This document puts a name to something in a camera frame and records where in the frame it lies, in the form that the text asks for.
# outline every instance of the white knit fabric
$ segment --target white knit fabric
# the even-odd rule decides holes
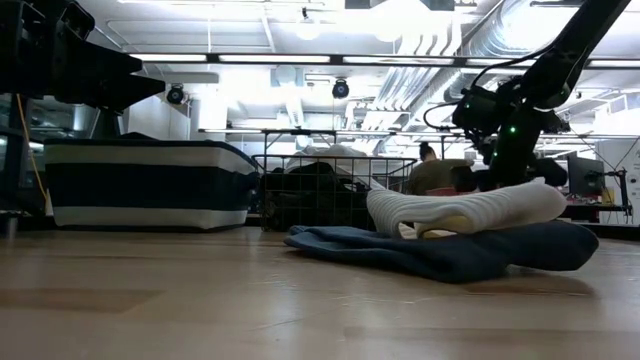
[[[371,190],[367,197],[367,208],[378,231],[397,238],[402,237],[402,222],[421,223],[423,230],[476,233],[551,221],[566,206],[558,190],[539,183],[452,197],[403,195],[389,190]],[[442,227],[442,221],[455,217],[463,218],[464,226],[452,222],[448,228]]]

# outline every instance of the person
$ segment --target person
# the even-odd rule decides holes
[[[406,191],[409,195],[427,195],[432,190],[451,188],[453,187],[451,169],[473,165],[473,160],[440,160],[426,142],[420,144],[420,159],[422,163],[414,167],[409,175]]]

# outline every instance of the security camera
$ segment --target security camera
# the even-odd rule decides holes
[[[333,85],[333,91],[331,93],[333,94],[334,99],[344,99],[349,96],[349,85],[347,85],[347,80],[336,80],[335,85]]]
[[[184,92],[183,84],[172,84],[171,89],[167,92],[167,101],[169,104],[182,105],[189,100],[189,95]]]

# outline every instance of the white stripe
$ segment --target white stripe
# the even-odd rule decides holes
[[[187,226],[214,229],[243,225],[247,211],[145,209],[119,207],[54,207],[58,226]]]
[[[47,164],[136,164],[219,167],[244,175],[256,171],[240,155],[219,147],[46,145]]]

